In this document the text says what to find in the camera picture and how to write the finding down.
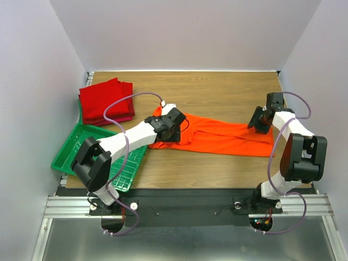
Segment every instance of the orange towel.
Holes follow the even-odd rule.
[[[161,111],[162,108],[158,107],[153,115],[159,116]],[[149,147],[255,157],[269,157],[271,154],[272,131],[268,134],[257,134],[254,128],[247,129],[247,124],[185,115],[190,123],[188,128],[186,121],[181,124],[180,142],[157,142]]]

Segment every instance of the wooden table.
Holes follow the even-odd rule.
[[[248,123],[255,107],[265,105],[266,94],[281,90],[276,72],[96,72],[92,83],[115,77],[133,83],[134,93],[157,92],[182,112],[235,123]],[[154,96],[135,97],[136,116],[122,125],[134,127],[158,105]],[[105,128],[120,131],[113,125]],[[282,139],[272,173],[279,168],[284,146]],[[267,179],[267,163],[268,158],[148,148],[133,188],[254,188]],[[83,185],[77,177],[69,176],[66,187]]]

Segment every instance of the gray wall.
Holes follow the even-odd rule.
[[[320,0],[50,0],[94,70],[280,70]]]
[[[85,78],[47,0],[0,2],[0,260],[31,260]]]
[[[328,139],[325,173],[316,187],[327,192],[340,236],[348,248],[348,2],[322,1],[280,74],[283,90],[310,103],[313,116],[303,124]],[[288,105],[299,115],[305,107],[292,97]]]

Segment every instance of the folded red cloth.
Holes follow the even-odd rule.
[[[133,84],[120,82],[117,78],[80,89],[82,121],[95,126],[108,125],[103,113],[107,106],[133,94]],[[135,115],[133,100],[126,99],[108,110],[107,116],[118,122],[131,120]]]

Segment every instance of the red cloth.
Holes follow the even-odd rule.
[[[110,124],[103,117],[107,106],[131,94],[133,94],[133,84],[121,82],[117,78],[80,89],[82,122],[95,126]],[[131,120],[134,115],[131,98],[113,106],[107,114],[109,118],[118,122]]]

